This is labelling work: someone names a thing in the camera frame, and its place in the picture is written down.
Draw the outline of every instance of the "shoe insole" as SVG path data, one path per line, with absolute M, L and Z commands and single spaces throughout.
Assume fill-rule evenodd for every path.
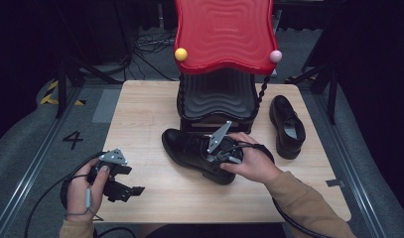
M 295 123 L 291 123 L 291 121 L 286 122 L 284 125 L 284 130 L 288 136 L 290 136 L 294 139 L 298 139 L 297 130 L 295 128 Z

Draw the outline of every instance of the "pink ball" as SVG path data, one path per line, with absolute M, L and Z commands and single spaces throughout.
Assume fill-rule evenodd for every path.
M 272 62 L 279 62 L 282 59 L 282 53 L 280 51 L 273 51 L 270 54 L 270 60 Z

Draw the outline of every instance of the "shoe heel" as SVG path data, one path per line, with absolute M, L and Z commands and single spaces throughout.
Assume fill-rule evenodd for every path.
M 276 151 L 278 152 L 279 156 L 287 160 L 294 160 L 295 158 L 300 155 L 301 150 L 298 152 L 287 151 L 282 147 L 280 142 L 279 136 L 276 137 Z

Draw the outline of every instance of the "hand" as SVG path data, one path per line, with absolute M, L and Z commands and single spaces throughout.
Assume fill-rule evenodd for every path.
M 245 133 L 232 133 L 228 135 L 235 141 L 259 144 Z M 265 183 L 282 173 L 263 152 L 253 148 L 242 148 L 244 157 L 241 164 L 222 163 L 220 168 L 246 179 Z
M 93 159 L 84 165 L 75 176 L 88 175 L 92 166 L 98 162 L 98 159 Z M 96 176 L 93 185 L 87 182 L 87 177 L 74 178 L 67 190 L 67 221 L 91 221 L 94 214 L 99 210 L 103 197 L 103 188 L 109 177 L 109 167 L 101 168 Z M 91 206 L 86 210 L 85 198 L 86 190 L 91 191 Z

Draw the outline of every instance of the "cable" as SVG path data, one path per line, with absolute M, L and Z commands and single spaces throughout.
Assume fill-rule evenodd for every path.
M 121 62 L 119 63 L 120 67 L 115 68 L 115 69 L 111 69 L 111 70 L 108 70 L 108 71 L 102 71 L 102 73 L 104 73 L 104 74 L 106 74 L 106 75 L 111 75 L 111 74 L 120 72 L 120 71 L 122 71 L 122 70 L 125 70 L 125 68 L 128 67 L 128 66 L 130 65 L 130 63 L 131 63 L 130 56 L 127 55 L 127 56 L 125 56 L 125 58 L 122 59 Z M 96 75 L 96 74 L 94 74 L 94 73 L 92 73 L 92 72 L 89 72 L 89 71 L 86 70 L 85 68 L 84 68 L 84 70 L 85 70 L 85 71 L 81 71 L 81 73 L 82 73 L 84 76 L 98 77 L 98 75 Z
M 28 219 L 26 221 L 26 225 L 25 225 L 25 230 L 24 230 L 24 238 L 28 238 L 28 232 L 29 232 L 29 226 L 31 224 L 32 221 L 32 217 L 35 213 L 35 210 L 38 208 L 38 205 L 41 203 L 41 201 L 44 199 L 44 197 L 56 186 L 58 185 L 60 182 L 62 181 L 72 181 L 73 179 L 76 178 L 80 178 L 80 177 L 87 177 L 87 175 L 78 175 L 75 176 L 75 174 L 84 166 L 86 165 L 89 161 L 91 161 L 92 159 L 99 157 L 100 155 L 105 154 L 104 152 L 98 152 L 92 156 L 90 156 L 89 158 L 87 158 L 86 160 L 84 160 L 83 162 L 81 162 L 70 174 L 64 176 L 63 178 L 60 178 L 58 181 L 56 181 L 52 186 L 50 186 L 42 195 L 41 197 L 38 199 L 38 201 L 35 203 L 34 207 L 32 208 L 31 212 L 29 213 Z M 124 227 L 117 227 L 117 228 L 112 228 L 109 229 L 103 233 L 101 233 L 100 236 L 98 237 L 102 237 L 103 235 L 115 231 L 115 230 L 127 230 L 131 233 L 131 235 L 136 238 L 136 235 L 133 233 L 133 231 L 124 228 Z
M 130 70 L 130 66 L 127 67 L 128 71 L 130 72 L 131 76 L 134 78 L 134 80 L 137 80 L 137 78 L 134 76 L 133 72 Z
M 64 16 L 64 14 L 62 13 L 62 10 L 60 9 L 59 4 L 57 3 L 56 0 L 53 0 L 54 5 L 56 6 L 57 12 L 59 13 L 60 17 L 63 20 L 63 23 L 65 24 L 65 27 L 67 28 L 68 33 L 70 34 L 72 40 L 74 41 L 75 46 L 77 47 L 78 51 L 80 52 L 80 54 L 83 56 L 84 60 L 86 60 L 87 62 L 89 62 L 89 60 L 86 58 L 86 55 L 84 54 L 84 52 L 81 50 L 80 45 L 78 44 L 77 39 L 75 38 L 74 34 L 71 31 L 71 28 L 68 26 L 67 20 Z
M 157 39 L 154 39 L 154 35 L 161 35 L 161 36 Z M 174 41 L 175 41 L 175 35 L 173 35 L 172 32 L 170 32 L 169 34 L 158 33 L 158 34 L 143 35 L 136 40 L 134 52 L 140 53 L 142 55 L 159 53 L 164 49 L 166 49 L 167 47 L 172 46 Z M 148 46 L 153 47 L 150 50 L 142 49 L 142 47 L 148 47 Z
M 253 149 L 260 150 L 260 151 L 263 152 L 265 155 L 267 155 L 267 156 L 273 161 L 273 163 L 274 163 L 273 156 L 272 156 L 271 153 L 264 147 L 264 145 L 261 145 L 261 144 L 251 144 L 251 143 L 249 143 L 249 142 L 244 142 L 244 141 L 237 141 L 237 143 L 243 143 L 244 145 L 233 146 L 233 147 L 231 147 L 231 148 L 229 148 L 229 149 L 223 150 L 222 152 L 228 152 L 228 151 L 231 151 L 231 150 L 234 150 L 234 149 L 237 149 L 237 148 L 247 148 L 247 147 L 250 147 L 250 148 L 253 148 Z M 285 219 L 285 221 L 287 221 L 289 224 L 291 224 L 292 226 L 294 226 L 296 229 L 300 230 L 301 232 L 303 232 L 303 233 L 305 233 L 305 234 L 307 234 L 307 235 L 309 235 L 309 236 L 315 237 L 315 238 L 331 238 L 330 236 L 326 236 L 326 235 L 319 234 L 319 233 L 317 233 L 317 232 L 315 232 L 315 231 L 312 231 L 312 230 L 310 230 L 310 229 L 308 229 L 308 228 L 302 226 L 301 224 L 299 224 L 298 222 L 296 222 L 295 220 L 293 220 L 290 216 L 288 216 L 288 215 L 282 210 L 282 208 L 279 206 L 279 204 L 278 204 L 278 202 L 275 200 L 275 198 L 272 197 L 272 199 L 273 199 L 273 203 L 275 204 L 276 209 L 277 209 L 277 211 L 279 212 L 279 214 L 281 214 L 282 217 Z
M 48 188 L 44 194 L 38 199 L 38 201 L 35 203 L 34 207 L 32 208 L 31 213 L 29 213 L 29 217 L 28 220 L 26 221 L 26 225 L 25 225 L 25 231 L 23 234 L 23 237 L 28 238 L 28 231 L 29 231 L 29 225 L 32 221 L 32 216 L 34 215 L 35 210 L 37 209 L 38 205 L 40 204 L 40 202 L 44 199 L 44 197 L 56 186 L 58 185 L 60 182 L 62 182 L 63 180 L 67 179 L 69 177 L 70 174 L 64 176 L 63 178 L 61 178 L 60 180 L 58 180 L 56 183 L 54 183 L 50 188 Z
M 100 237 L 102 237 L 102 236 L 104 236 L 104 235 L 106 235 L 106 234 L 108 234 L 108 233 L 110 233 L 112 231 L 117 231 L 117 230 L 125 230 L 128 233 L 130 233 L 131 236 L 133 236 L 133 238 L 137 238 L 136 234 L 134 234 L 134 232 L 132 230 L 130 230 L 128 228 L 125 228 L 125 227 L 114 227 L 114 228 L 111 228 L 109 230 L 106 230 L 106 231 L 100 233 L 100 235 L 98 235 L 98 238 L 100 238 Z
M 143 80 L 145 80 L 145 79 L 146 79 L 146 75 L 145 75 L 145 73 L 143 73 L 142 69 L 140 68 L 139 63 L 137 63 L 133 58 L 132 58 L 131 60 L 133 60 L 133 62 L 136 63 L 137 68 L 139 68 L 139 72 L 143 75 Z M 134 79 L 137 80 L 137 78 L 134 76 L 133 72 L 131 72 L 130 66 L 128 67 L 128 70 L 130 71 L 130 73 L 131 73 L 131 75 L 134 77 Z
M 72 179 L 76 179 L 79 177 L 87 177 L 87 175 L 82 175 L 82 176 L 75 176 Z M 86 211 L 84 212 L 80 212 L 80 213 L 66 213 L 66 217 L 68 216 L 81 216 L 81 215 L 85 215 L 88 211 L 93 214 L 93 216 L 96 216 L 97 219 L 94 219 L 93 221 L 103 221 L 103 218 L 98 216 L 95 212 L 92 211 L 92 209 L 90 208 L 92 206 L 92 191 L 90 189 L 91 185 L 89 185 L 86 189 L 86 196 L 85 196 L 85 208 Z
M 273 199 L 273 203 L 274 203 L 275 206 L 276 206 L 276 209 L 278 210 L 279 214 L 282 215 L 283 219 L 284 219 L 285 221 L 287 221 L 289 224 L 291 224 L 293 227 L 295 227 L 296 229 L 298 229 L 299 231 L 301 231 L 301 232 L 303 232 L 303 233 L 305 233 L 305 234 L 307 234 L 307 235 L 309 235 L 309 236 L 315 237 L 315 238 L 331 238 L 330 236 L 326 236 L 326 235 L 322 235 L 322 234 L 316 233 L 316 232 L 314 232 L 314 231 L 312 231 L 312 230 L 310 230 L 310 229 L 307 229 L 306 227 L 300 225 L 299 223 L 297 223 L 296 221 L 294 221 L 290 216 L 288 216 L 288 215 L 282 210 L 282 208 L 279 206 L 279 204 L 278 204 L 278 202 L 275 200 L 275 198 L 272 198 L 272 199 Z
M 175 79 L 170 78 L 170 77 L 164 75 L 163 73 L 161 73 L 161 72 L 160 72 L 157 68 L 155 68 L 151 63 L 147 62 L 144 58 L 142 58 L 142 57 L 139 56 L 138 54 L 136 54 L 136 56 L 137 56 L 138 58 L 140 58 L 142 61 L 144 61 L 146 64 L 148 64 L 152 69 L 154 69 L 155 71 L 157 71 L 159 74 L 161 74 L 162 76 L 164 76 L 165 78 L 167 78 L 168 80 L 170 80 L 170 81 L 176 81 Z

